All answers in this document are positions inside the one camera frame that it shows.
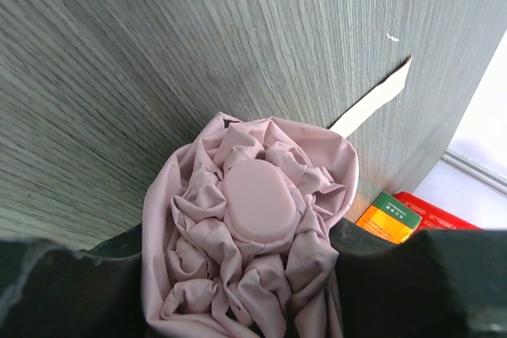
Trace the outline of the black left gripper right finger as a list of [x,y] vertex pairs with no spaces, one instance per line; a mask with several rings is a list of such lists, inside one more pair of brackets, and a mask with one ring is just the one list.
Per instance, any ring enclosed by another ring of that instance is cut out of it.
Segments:
[[506,232],[422,230],[394,245],[330,231],[346,337],[504,337]]

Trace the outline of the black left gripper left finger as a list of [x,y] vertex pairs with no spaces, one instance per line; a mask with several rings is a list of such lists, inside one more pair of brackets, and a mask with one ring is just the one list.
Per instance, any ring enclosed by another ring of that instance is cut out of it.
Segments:
[[3,337],[145,337],[141,232],[90,250],[43,238],[1,240]]

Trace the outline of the pink folding umbrella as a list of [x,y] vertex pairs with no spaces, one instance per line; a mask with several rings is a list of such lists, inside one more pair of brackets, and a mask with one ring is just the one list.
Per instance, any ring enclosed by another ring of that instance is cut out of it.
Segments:
[[330,230],[356,195],[349,136],[409,70],[331,128],[219,113],[169,157],[143,202],[141,299],[157,336],[342,336]]

